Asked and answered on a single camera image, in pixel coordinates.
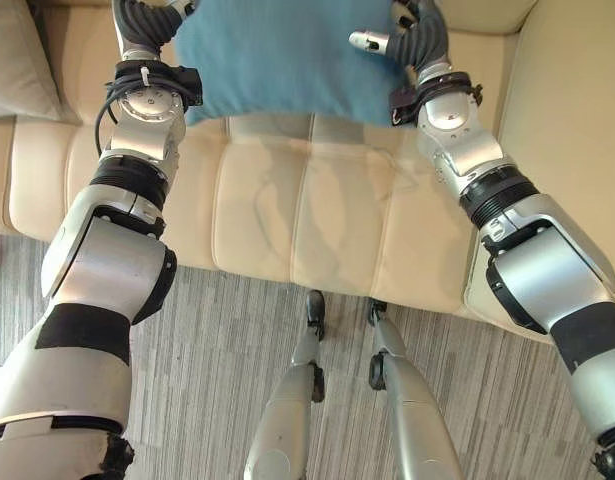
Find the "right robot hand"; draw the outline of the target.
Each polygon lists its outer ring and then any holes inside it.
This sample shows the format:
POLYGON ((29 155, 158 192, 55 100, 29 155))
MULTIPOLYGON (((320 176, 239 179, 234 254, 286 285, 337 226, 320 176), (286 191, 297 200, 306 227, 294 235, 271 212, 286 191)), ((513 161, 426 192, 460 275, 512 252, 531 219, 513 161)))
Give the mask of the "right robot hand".
POLYGON ((435 65, 450 63, 445 18, 435 1, 392 1, 392 34, 355 30, 348 42, 356 49, 384 56, 417 74, 435 65))

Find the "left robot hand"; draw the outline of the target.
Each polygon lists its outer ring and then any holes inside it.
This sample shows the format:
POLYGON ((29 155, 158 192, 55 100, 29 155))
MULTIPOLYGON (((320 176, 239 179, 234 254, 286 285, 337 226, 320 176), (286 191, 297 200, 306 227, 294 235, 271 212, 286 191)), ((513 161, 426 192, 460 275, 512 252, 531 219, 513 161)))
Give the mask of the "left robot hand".
POLYGON ((122 61, 160 60, 162 47, 176 35, 199 1, 113 0, 114 27, 122 61))

